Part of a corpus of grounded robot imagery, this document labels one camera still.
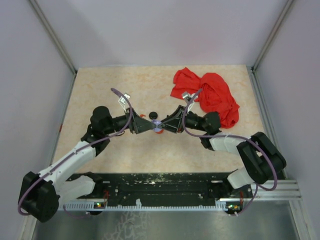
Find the purple earbud charging case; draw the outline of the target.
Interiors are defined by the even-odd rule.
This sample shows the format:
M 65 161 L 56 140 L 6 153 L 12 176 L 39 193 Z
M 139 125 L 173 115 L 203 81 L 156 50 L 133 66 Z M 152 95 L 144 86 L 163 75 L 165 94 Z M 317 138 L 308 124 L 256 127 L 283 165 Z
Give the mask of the purple earbud charging case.
M 155 125 L 155 128 L 153 128 L 155 133 L 162 130 L 162 128 L 159 127 L 159 125 L 162 123 L 161 121 L 154 119 L 151 122 Z

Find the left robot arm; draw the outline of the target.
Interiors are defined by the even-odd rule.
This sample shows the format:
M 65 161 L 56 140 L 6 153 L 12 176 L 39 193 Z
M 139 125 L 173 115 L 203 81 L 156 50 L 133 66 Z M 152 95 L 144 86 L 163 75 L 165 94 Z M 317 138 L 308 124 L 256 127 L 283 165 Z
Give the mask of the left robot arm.
M 75 180 L 69 178 L 80 167 L 101 154 L 111 138 L 126 129 L 139 134 L 154 128 L 156 124 L 140 117 L 132 108 L 127 108 L 124 115 L 113 118 L 107 107 L 96 107 L 86 133 L 71 151 L 40 172 L 30 171 L 23 177 L 18 213 L 22 216 L 31 215 L 45 223 L 70 201 L 86 195 L 95 199 L 101 197 L 104 186 L 92 172 Z

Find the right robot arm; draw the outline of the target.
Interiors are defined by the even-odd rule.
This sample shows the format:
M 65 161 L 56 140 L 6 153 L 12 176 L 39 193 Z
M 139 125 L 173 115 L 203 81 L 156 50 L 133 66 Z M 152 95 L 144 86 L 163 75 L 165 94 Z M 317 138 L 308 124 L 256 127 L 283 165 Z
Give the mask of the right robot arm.
M 230 173 L 224 181 L 223 192 L 229 198 L 235 198 L 241 187 L 253 183 L 264 190 L 275 190 L 277 174 L 287 165 L 285 158 L 263 132 L 250 137 L 221 132 L 217 112 L 199 116 L 191 111 L 186 112 L 180 105 L 158 126 L 172 133 L 188 129 L 203 131 L 204 134 L 198 135 L 198 138 L 205 149 L 227 152 L 241 158 L 244 166 Z

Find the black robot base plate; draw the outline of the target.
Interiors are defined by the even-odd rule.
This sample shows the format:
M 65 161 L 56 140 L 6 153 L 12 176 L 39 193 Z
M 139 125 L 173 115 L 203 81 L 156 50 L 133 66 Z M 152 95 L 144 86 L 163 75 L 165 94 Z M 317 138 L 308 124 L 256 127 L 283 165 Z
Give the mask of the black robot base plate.
M 96 173 L 98 187 L 84 199 L 106 200 L 110 207 L 136 205 L 143 207 L 215 206 L 216 201 L 252 197 L 250 185 L 233 189 L 227 183 L 228 173 Z

